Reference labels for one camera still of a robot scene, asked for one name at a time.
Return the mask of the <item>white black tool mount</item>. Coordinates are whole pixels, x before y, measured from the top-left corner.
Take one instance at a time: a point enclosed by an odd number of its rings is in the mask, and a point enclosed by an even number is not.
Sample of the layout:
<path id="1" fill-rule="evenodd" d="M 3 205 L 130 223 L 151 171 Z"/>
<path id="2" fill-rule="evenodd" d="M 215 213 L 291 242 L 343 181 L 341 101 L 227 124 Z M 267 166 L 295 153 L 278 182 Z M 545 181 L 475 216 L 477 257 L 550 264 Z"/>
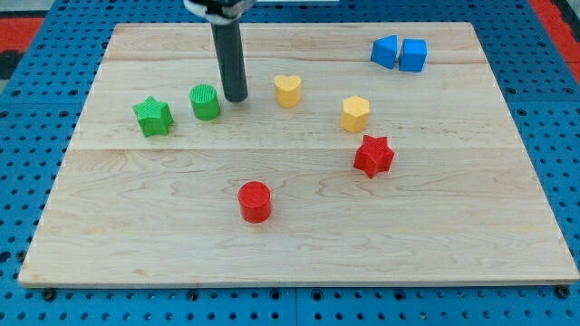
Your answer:
<path id="1" fill-rule="evenodd" d="M 255 4 L 255 0 L 183 0 L 193 15 L 211 24 L 230 24 Z"/>

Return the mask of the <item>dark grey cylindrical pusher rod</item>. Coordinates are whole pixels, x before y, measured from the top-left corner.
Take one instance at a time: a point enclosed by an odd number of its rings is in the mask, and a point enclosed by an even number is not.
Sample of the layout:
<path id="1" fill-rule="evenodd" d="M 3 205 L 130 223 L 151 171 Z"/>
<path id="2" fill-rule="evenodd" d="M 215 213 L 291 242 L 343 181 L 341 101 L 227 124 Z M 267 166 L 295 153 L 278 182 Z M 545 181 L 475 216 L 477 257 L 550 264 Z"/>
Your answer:
<path id="1" fill-rule="evenodd" d="M 247 98 L 247 76 L 239 20 L 212 24 L 222 89 L 225 99 L 241 102 Z"/>

